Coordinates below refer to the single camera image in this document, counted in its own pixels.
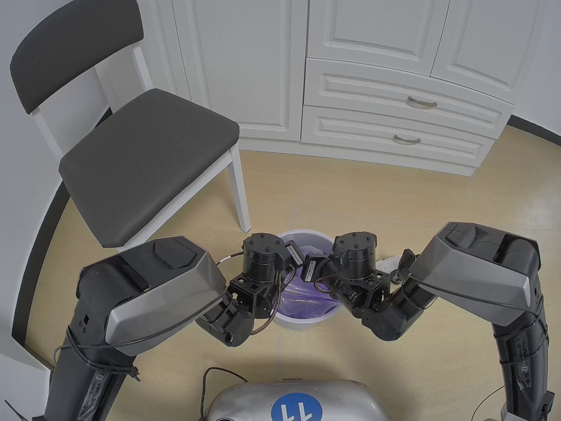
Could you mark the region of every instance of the cabinet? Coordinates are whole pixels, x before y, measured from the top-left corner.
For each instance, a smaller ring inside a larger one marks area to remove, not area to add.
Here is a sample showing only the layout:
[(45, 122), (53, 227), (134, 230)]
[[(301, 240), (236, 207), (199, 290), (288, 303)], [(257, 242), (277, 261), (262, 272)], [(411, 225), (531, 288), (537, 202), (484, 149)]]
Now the cabinet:
[[(241, 148), (471, 175), (512, 114), (545, 0), (138, 4), (154, 84), (238, 122)], [(112, 107), (134, 96), (116, 56), (97, 68)]]
[(308, 57), (430, 75), (449, 0), (310, 0)]
[(543, 7), (543, 0), (450, 0), (431, 76), (514, 103)]
[(173, 10), (192, 101), (244, 137), (299, 140), (307, 0), (173, 0)]

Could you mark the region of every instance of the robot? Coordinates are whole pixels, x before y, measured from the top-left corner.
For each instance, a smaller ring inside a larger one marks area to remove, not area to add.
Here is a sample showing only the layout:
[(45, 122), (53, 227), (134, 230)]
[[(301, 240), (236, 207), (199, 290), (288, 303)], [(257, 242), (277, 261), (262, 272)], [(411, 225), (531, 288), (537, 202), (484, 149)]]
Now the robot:
[[(435, 298), (492, 324), (505, 384), (501, 421), (545, 421), (549, 336), (535, 241), (474, 223), (448, 223), (390, 292), (375, 269), (376, 236), (336, 237), (333, 253), (303, 257), (293, 242), (253, 234), (243, 270), (227, 283), (210, 254), (184, 237), (147, 242), (85, 267), (74, 316), (54, 369), (44, 415), (35, 421), (104, 421), (133, 363), (195, 321), (226, 346), (241, 345), (254, 320), (271, 318), (287, 282), (328, 292), (376, 337), (399, 339)], [(207, 421), (391, 421), (352, 381), (242, 383), (221, 393)]]

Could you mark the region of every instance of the drawer handle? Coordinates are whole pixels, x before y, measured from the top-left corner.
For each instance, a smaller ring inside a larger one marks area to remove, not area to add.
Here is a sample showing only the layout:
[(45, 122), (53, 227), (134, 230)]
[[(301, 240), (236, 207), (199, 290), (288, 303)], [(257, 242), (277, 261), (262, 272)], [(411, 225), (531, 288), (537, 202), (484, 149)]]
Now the drawer handle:
[(437, 102), (422, 102), (420, 100), (417, 100), (415, 98), (413, 98), (412, 96), (408, 96), (407, 97), (407, 101), (411, 102), (411, 103), (415, 103), (415, 104), (420, 104), (421, 106), (426, 106), (427, 108), (436, 108), (437, 107)]
[(399, 137), (397, 134), (393, 138), (395, 140), (398, 140), (399, 142), (405, 142), (406, 144), (420, 144), (421, 143), (421, 139), (415, 139), (415, 140), (404, 139), (403, 137)]

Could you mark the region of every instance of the white chair leg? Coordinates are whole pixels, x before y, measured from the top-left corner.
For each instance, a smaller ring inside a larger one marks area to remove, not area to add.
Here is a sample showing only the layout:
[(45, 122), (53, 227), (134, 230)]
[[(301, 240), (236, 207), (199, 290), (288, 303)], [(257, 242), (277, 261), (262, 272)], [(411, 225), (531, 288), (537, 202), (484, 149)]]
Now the white chair leg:
[(248, 232), (251, 229), (251, 225), (249, 223), (249, 210), (247, 208), (245, 186), (243, 185), (240, 149), (237, 143), (230, 148), (230, 154), (232, 155), (232, 162), (228, 165), (230, 185), (232, 186), (236, 211), (238, 213), (238, 219), (240, 220), (240, 228), (242, 228), (243, 232)]

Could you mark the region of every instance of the floor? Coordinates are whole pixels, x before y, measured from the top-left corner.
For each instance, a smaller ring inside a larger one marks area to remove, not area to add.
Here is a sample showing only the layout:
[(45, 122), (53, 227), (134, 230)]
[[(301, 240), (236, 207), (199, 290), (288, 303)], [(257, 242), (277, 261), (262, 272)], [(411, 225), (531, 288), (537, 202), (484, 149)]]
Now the floor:
[[(473, 177), (288, 154), (241, 153), (252, 232), (310, 228), (335, 236), (367, 230), (378, 258), (404, 248), (420, 253), (448, 221), (470, 221), (536, 239), (551, 346), (549, 389), (561, 394), (561, 148), (507, 126)], [(156, 237), (184, 235), (214, 259), (239, 251), (239, 229), (227, 173), (189, 201)], [(27, 343), (52, 361), (76, 304), (80, 268), (113, 254), (96, 242), (70, 201), (60, 220), (32, 306)], [(240, 270), (226, 262), (227, 278)], [(469, 420), (502, 385), (491, 326), (437, 302), (400, 340), (378, 340), (341, 311), (320, 327), (295, 332), (275, 323), (239, 348), (227, 349), (194, 323), (138, 356), (141, 382), (127, 378), (108, 421), (198, 419), (201, 377), (210, 366), (250, 381), (352, 379), (366, 383), (396, 421)], [(209, 376), (207, 404), (235, 378)], [(500, 391), (476, 420), (500, 417)], [(561, 404), (550, 421), (561, 420)]]

